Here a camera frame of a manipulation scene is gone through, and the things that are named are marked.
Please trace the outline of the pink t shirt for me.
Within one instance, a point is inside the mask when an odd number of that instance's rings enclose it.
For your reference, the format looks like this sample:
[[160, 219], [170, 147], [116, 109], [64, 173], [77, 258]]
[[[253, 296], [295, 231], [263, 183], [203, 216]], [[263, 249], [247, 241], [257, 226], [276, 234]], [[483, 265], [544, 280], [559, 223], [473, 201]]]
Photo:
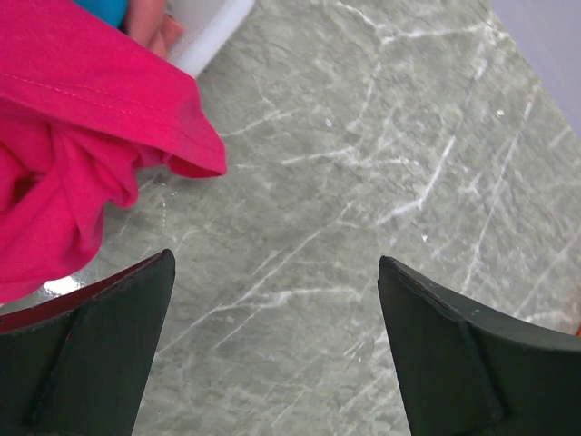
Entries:
[[88, 264], [140, 169], [226, 173], [195, 81], [75, 1], [1, 4], [1, 300]]

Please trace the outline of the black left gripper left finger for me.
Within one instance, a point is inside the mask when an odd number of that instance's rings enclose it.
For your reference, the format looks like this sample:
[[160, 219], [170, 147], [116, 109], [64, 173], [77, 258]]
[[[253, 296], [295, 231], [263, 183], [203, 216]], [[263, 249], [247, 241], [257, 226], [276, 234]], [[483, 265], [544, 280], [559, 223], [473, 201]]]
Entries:
[[2, 315], [2, 434], [132, 434], [174, 279], [164, 250]]

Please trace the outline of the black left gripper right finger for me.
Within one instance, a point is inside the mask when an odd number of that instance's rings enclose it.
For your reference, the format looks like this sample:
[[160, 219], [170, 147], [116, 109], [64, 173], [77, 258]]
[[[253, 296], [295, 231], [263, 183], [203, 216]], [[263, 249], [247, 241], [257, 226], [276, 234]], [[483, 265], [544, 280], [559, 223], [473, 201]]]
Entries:
[[379, 261], [379, 298], [413, 435], [577, 435], [580, 339]]

